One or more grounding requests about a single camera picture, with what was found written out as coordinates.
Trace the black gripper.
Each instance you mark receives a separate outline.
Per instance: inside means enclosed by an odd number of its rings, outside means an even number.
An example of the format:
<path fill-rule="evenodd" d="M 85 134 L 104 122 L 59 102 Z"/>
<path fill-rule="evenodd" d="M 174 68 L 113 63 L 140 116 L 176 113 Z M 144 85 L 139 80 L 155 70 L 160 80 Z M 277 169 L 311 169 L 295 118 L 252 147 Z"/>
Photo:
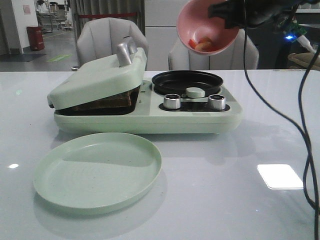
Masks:
<path fill-rule="evenodd" d="M 307 0 L 244 0 L 224 1 L 207 8 L 209 18 L 224 20 L 225 29 L 257 28 L 264 23 L 286 21 L 293 18 L 299 5 Z"/>

